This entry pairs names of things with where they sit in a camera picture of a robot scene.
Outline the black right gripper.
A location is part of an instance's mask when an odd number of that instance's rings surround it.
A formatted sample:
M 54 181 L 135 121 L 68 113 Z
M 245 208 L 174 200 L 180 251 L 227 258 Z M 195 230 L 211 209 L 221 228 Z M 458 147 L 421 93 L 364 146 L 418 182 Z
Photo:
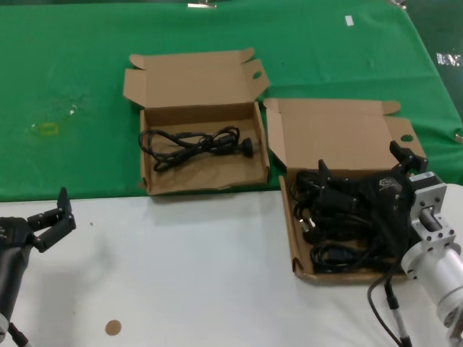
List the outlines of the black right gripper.
M 425 173 L 427 159 L 408 147 L 401 147 L 395 140 L 390 142 L 389 150 L 398 163 L 392 169 L 360 179 L 333 176 L 324 160 L 319 160 L 319 205 L 358 213 L 360 196 L 377 231 L 411 231 L 408 173 Z

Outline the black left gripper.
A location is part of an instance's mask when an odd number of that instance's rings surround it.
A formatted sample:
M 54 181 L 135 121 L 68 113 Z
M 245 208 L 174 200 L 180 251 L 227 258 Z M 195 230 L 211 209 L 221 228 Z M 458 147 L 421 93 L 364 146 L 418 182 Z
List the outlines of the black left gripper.
M 45 231 L 40 236 L 35 232 Z M 1 217 L 1 251 L 35 247 L 46 252 L 53 245 L 76 229 L 75 217 L 67 189 L 62 187 L 56 208 L 24 218 Z

